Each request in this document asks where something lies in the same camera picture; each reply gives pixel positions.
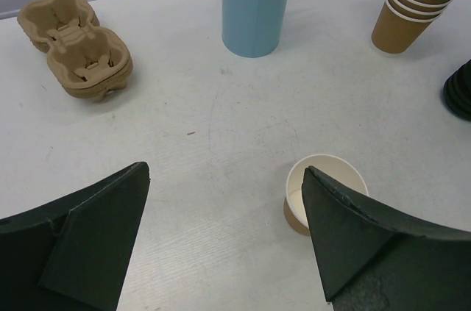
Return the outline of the brown paper coffee cup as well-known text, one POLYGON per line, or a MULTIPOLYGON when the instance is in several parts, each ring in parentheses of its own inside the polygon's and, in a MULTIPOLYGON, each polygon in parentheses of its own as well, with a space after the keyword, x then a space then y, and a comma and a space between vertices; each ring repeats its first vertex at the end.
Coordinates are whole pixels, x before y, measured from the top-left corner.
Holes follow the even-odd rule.
POLYGON ((312 154, 299 160, 289 171, 286 180, 286 197, 283 214, 288 225, 304 236, 310 235, 302 200, 302 183, 305 169, 314 166, 343 185, 369 196, 363 177, 348 161, 331 154, 312 154))

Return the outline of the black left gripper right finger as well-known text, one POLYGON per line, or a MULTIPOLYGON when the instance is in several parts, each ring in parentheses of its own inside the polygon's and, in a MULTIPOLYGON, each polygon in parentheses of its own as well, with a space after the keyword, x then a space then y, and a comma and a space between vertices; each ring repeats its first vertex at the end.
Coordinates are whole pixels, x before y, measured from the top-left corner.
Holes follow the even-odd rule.
POLYGON ((468 310, 470 234, 405 214, 305 170, 302 198, 335 310, 468 310))

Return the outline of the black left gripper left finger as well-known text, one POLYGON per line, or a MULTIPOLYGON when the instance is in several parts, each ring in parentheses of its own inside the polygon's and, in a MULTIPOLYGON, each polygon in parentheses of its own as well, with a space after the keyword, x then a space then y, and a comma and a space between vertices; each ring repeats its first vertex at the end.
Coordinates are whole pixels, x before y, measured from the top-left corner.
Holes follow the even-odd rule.
POLYGON ((1 220, 2 310, 116 310, 149 192, 136 162, 1 220))

